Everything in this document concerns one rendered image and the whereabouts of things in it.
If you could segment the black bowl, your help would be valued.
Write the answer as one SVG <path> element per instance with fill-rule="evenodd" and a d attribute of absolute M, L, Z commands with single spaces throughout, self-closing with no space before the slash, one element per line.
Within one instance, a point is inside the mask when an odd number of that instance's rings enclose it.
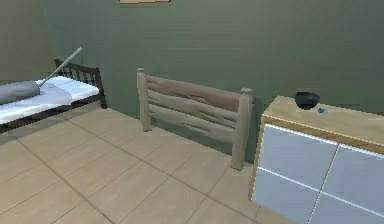
<path fill-rule="evenodd" d="M 310 110 L 319 103 L 320 96 L 312 92 L 297 92 L 294 99 L 299 108 Z"/>

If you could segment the wooden framed wall picture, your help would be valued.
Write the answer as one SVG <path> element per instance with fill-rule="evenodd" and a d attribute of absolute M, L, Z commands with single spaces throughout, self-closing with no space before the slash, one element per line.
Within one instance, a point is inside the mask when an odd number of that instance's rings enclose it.
<path fill-rule="evenodd" d="M 119 0 L 120 4 L 152 4 L 152 3 L 168 3 L 172 0 Z"/>

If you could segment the white wood-top chest of drawers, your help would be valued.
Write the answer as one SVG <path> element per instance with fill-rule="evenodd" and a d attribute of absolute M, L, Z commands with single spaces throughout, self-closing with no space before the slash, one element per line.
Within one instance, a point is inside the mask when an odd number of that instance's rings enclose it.
<path fill-rule="evenodd" d="M 249 200 L 297 224 L 384 224 L 384 116 L 276 97 L 261 115 Z"/>

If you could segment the grey pillow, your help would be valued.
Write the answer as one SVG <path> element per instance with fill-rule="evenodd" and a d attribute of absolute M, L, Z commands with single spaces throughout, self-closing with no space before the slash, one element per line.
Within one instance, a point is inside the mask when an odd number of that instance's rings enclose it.
<path fill-rule="evenodd" d="M 39 94 L 40 87 L 35 81 L 0 85 L 0 105 L 31 98 Z"/>

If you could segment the grey baseball bat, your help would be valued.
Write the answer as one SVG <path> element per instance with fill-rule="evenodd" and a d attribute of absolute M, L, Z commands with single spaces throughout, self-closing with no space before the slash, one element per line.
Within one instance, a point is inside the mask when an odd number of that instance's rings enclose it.
<path fill-rule="evenodd" d="M 46 77 L 40 84 L 38 84 L 38 87 L 39 88 L 42 87 L 49 79 L 53 78 L 62 68 L 64 68 L 68 63 L 70 63 L 72 61 L 72 59 L 75 58 L 82 50 L 83 50 L 82 47 L 77 48 L 48 77 Z"/>

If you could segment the beige wooden log rack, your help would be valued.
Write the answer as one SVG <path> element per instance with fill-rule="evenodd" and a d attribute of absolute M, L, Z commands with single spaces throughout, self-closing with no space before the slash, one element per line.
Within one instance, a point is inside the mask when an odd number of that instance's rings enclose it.
<path fill-rule="evenodd" d="M 245 162 L 253 109 L 250 88 L 239 93 L 170 80 L 137 70 L 140 121 L 145 132 L 153 118 L 183 126 L 212 139 L 228 143 L 231 167 L 241 170 Z"/>

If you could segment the dark wooden bed white mattress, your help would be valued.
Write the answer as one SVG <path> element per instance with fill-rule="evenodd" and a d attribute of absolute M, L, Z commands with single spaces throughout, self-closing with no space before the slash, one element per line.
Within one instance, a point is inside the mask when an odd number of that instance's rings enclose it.
<path fill-rule="evenodd" d="M 0 85 L 0 134 L 37 121 L 99 101 L 106 109 L 106 97 L 100 69 L 68 63 L 56 77 L 47 81 L 36 96 L 14 98 L 15 93 L 4 91 Z"/>

